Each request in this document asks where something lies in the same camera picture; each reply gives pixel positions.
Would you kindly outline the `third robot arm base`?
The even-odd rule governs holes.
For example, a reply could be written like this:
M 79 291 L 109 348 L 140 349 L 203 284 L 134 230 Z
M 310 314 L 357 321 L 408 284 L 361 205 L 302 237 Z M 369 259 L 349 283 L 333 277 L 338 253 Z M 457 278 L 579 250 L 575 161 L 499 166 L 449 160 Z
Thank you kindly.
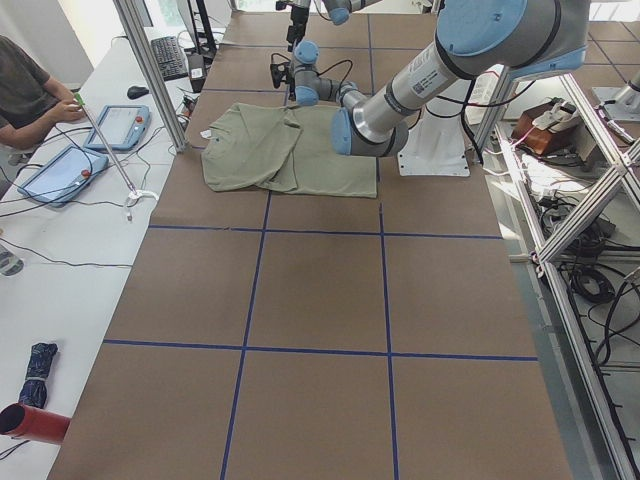
M 608 120 L 639 122 L 639 73 L 623 87 L 593 87 L 592 92 Z

